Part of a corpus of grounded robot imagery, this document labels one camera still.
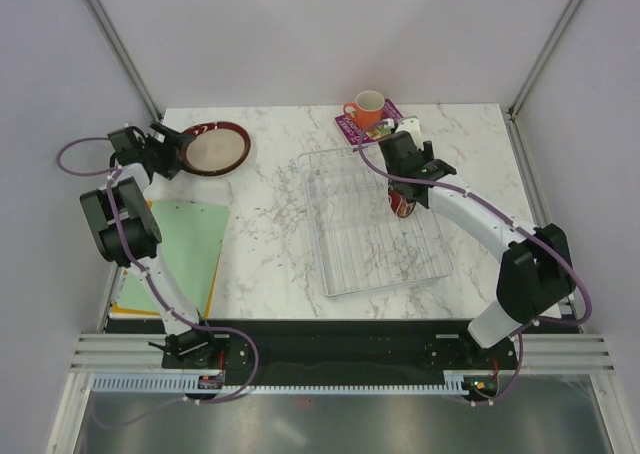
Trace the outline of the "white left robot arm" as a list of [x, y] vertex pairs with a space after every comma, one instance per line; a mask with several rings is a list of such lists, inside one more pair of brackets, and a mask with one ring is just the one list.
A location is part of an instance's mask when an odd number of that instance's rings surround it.
[[156, 174], [171, 180], [182, 170], [182, 149], [191, 138], [158, 121], [159, 136], [126, 126], [107, 135], [113, 148], [104, 186], [80, 196], [85, 219], [102, 257], [143, 286], [164, 326], [165, 369], [205, 369], [216, 362], [219, 343], [179, 287], [161, 252], [162, 234], [143, 191]]

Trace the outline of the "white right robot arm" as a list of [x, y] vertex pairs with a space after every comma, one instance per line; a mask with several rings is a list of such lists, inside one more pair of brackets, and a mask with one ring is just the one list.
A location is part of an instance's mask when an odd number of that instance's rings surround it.
[[390, 184], [404, 200], [447, 218], [477, 240], [500, 263], [496, 300], [467, 327], [458, 355], [467, 366], [483, 366], [494, 345], [533, 322], [572, 294], [576, 282], [566, 235], [499, 214], [475, 193], [456, 169], [434, 157], [429, 141], [417, 146], [406, 131], [379, 143]]

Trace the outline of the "small red floral plate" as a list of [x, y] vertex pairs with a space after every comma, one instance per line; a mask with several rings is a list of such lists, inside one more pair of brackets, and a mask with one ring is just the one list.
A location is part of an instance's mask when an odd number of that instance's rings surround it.
[[408, 218], [414, 211], [416, 203], [392, 188], [388, 189], [389, 206], [398, 218]]

